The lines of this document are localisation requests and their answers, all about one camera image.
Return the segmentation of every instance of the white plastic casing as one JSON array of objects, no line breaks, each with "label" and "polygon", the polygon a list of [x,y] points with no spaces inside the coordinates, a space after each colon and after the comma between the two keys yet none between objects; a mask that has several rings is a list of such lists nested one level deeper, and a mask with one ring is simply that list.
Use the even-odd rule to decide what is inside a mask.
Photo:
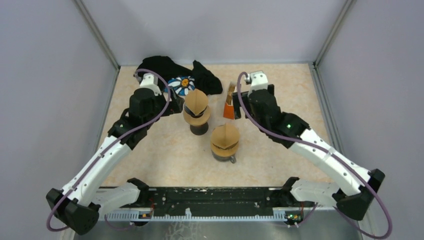
[{"label": "white plastic casing", "polygon": [[[304,141],[314,143],[323,147],[326,150],[329,150],[333,155],[337,155],[348,164],[353,170],[355,170],[366,182],[370,180],[370,175],[368,174],[368,170],[356,165],[345,156],[336,151],[333,147],[328,145],[325,141],[323,141],[317,133],[315,133],[312,129],[306,129],[300,138]],[[342,164],[340,164],[336,159],[332,157],[331,154],[324,153],[321,150],[315,149],[314,147],[305,145],[303,143],[295,142],[290,148],[291,151],[298,153],[309,161],[311,161],[315,166],[321,169],[325,174],[327,174],[330,178],[332,178],[335,183],[340,187],[340,189],[347,196],[352,196],[360,193],[360,186],[363,184],[356,178],[350,171],[348,171]]]},{"label": "white plastic casing", "polygon": [[333,194],[338,190],[339,186],[335,182],[311,182],[299,179],[291,186],[290,193],[299,202],[310,201],[335,207],[336,200]]},{"label": "white plastic casing", "polygon": [[151,73],[146,73],[143,75],[143,79],[140,83],[140,88],[152,90],[155,96],[162,95],[161,89],[159,89],[158,87],[158,77]]},{"label": "white plastic casing", "polygon": [[92,203],[100,205],[98,214],[100,217],[118,209],[124,205],[134,203],[140,195],[136,185],[126,182],[124,185],[106,192],[97,193]]},{"label": "white plastic casing", "polygon": [[[96,159],[100,153],[109,146],[117,138],[114,136],[108,136],[104,139],[103,144],[94,154],[94,156],[87,162],[87,164],[79,171],[79,173],[66,185],[63,186],[64,193],[72,189],[72,186],[80,178],[83,172],[89,167],[89,165]],[[115,168],[117,163],[121,161],[125,156],[131,152],[131,148],[126,144],[120,142],[112,146],[104,156],[94,165],[94,167],[88,172],[81,183],[76,187],[68,198],[70,200],[77,199],[78,204],[87,207],[93,200],[97,189],[105,181],[106,177]]]},{"label": "white plastic casing", "polygon": [[268,78],[263,71],[255,71],[249,74],[249,80],[251,81],[248,96],[252,91],[261,89],[268,89]]}]

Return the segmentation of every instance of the white ruler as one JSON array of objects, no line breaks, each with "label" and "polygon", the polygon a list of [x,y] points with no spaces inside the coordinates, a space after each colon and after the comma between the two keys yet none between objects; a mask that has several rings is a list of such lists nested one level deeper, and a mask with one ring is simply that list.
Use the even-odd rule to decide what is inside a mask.
[{"label": "white ruler", "polygon": [[273,209],[272,216],[192,216],[190,208],[185,210],[184,216],[153,216],[151,218],[140,217],[143,214],[149,214],[150,208],[129,208],[112,211],[106,215],[109,222],[285,222],[286,211]]}]

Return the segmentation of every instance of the brown wooden toy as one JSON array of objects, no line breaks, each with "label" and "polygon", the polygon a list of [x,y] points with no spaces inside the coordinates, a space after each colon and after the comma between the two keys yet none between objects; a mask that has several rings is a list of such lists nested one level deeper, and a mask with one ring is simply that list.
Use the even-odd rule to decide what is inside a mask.
[{"label": "brown wooden toy", "polygon": [[232,124],[217,126],[210,136],[210,149],[213,157],[222,162],[236,162],[235,154],[239,149],[239,130]]},{"label": "brown wooden toy", "polygon": [[211,109],[208,106],[209,100],[205,93],[195,89],[185,97],[184,120],[190,124],[190,130],[195,135],[203,135],[208,129],[208,120],[211,116]]}]

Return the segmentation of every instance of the black band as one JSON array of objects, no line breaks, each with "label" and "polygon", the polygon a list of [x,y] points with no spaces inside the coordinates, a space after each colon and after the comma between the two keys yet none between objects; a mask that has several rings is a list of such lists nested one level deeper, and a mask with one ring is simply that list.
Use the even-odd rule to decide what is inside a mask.
[{"label": "black band", "polygon": [[229,147],[226,147],[226,148],[222,148],[222,147],[220,147],[220,146],[217,146],[217,145],[215,145],[215,144],[213,144],[216,148],[218,148],[218,149],[221,149],[221,150],[230,150],[230,149],[232,149],[232,148],[234,148],[237,144],[239,143],[239,141],[237,141],[236,143],[234,143],[233,145],[231,145],[231,146],[229,146]]},{"label": "black band", "polygon": [[205,108],[204,108],[204,110],[203,111],[201,111],[199,114],[194,114],[185,104],[184,104],[184,111],[188,114],[188,115],[190,115],[190,117],[192,117],[192,118],[194,118],[194,119],[198,119],[198,118],[200,118],[201,116],[203,116],[203,114],[205,113],[205,111],[206,111],[206,109],[208,108],[208,106],[206,106]]}]

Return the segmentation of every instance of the blue and white flower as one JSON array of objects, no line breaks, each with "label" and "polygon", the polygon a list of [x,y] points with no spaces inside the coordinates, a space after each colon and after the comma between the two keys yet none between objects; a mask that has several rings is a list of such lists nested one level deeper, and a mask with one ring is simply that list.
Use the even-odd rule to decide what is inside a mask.
[{"label": "blue and white flower", "polygon": [[186,96],[189,91],[193,91],[195,89],[195,79],[191,76],[179,76],[176,78],[172,78],[168,81],[169,87],[173,88],[175,93],[179,96]]}]

